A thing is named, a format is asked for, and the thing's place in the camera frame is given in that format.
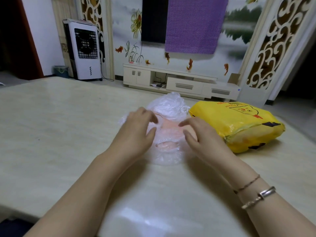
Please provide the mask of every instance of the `black tv screen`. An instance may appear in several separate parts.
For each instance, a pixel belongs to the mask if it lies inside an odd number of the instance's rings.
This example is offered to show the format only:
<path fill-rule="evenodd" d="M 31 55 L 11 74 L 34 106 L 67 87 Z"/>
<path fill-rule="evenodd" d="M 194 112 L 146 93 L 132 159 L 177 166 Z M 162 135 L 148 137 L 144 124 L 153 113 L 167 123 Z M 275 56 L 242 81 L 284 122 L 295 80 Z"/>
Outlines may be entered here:
<path fill-rule="evenodd" d="M 166 42 L 168 0 L 143 0 L 142 41 Z"/>

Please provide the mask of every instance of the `plastic bag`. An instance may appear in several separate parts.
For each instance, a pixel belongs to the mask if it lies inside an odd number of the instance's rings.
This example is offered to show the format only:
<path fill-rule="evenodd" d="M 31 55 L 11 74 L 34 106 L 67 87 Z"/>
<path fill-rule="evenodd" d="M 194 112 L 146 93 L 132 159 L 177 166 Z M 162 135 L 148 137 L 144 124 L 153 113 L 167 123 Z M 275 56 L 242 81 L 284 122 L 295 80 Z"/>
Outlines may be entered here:
<path fill-rule="evenodd" d="M 189 108 L 176 92 L 163 95 L 148 104 L 146 109 L 153 111 L 158 118 L 158 124 L 149 123 L 147 129 L 148 132 L 157 127 L 154 142 L 144 155 L 149 162 L 170 166 L 194 156 L 184 138 L 183 127 L 178 127 L 178 124 L 186 119 Z"/>
<path fill-rule="evenodd" d="M 285 131 L 269 111 L 241 102 L 199 101 L 189 113 L 214 127 L 235 153 L 258 149 Z"/>

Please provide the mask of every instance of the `drawer handle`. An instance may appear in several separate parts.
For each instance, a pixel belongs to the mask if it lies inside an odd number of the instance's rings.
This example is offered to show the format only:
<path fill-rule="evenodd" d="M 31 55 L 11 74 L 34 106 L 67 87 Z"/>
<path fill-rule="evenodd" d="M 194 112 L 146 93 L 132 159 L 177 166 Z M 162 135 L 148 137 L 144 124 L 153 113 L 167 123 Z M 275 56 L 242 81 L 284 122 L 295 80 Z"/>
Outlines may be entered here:
<path fill-rule="evenodd" d="M 190 89 L 190 90 L 193 89 L 193 86 L 191 85 L 185 85 L 185 84 L 180 84 L 180 83 L 176 83 L 176 87 Z"/>
<path fill-rule="evenodd" d="M 230 91 L 212 89 L 212 93 L 217 93 L 217 94 L 222 94 L 222 95 L 229 95 L 229 94 L 230 94 Z"/>

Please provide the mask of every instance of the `yellow plastic bag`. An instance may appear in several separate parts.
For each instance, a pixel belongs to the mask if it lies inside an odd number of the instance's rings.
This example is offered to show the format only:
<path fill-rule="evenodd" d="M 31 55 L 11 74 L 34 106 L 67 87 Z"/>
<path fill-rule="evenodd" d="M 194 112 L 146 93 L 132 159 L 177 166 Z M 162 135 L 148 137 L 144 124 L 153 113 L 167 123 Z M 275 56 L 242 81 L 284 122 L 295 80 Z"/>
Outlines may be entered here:
<path fill-rule="evenodd" d="M 241 102 L 199 101 L 189 113 L 214 127 L 235 153 L 258 149 L 285 131 L 269 111 Z"/>

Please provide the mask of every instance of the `printed logo on bag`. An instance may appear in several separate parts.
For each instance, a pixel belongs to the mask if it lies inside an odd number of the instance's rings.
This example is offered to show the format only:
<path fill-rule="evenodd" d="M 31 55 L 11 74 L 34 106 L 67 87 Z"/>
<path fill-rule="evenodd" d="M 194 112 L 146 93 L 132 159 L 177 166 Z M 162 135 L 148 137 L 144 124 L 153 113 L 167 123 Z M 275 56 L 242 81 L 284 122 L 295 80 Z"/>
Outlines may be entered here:
<path fill-rule="evenodd" d="M 252 116 L 259 118 L 259 119 L 263 119 L 261 116 L 258 115 L 259 114 L 258 110 L 256 110 L 255 108 L 253 108 L 250 105 L 230 107 L 230 109 L 235 110 L 235 111 L 239 111 L 239 112 L 244 113 L 246 115 L 252 115 Z"/>

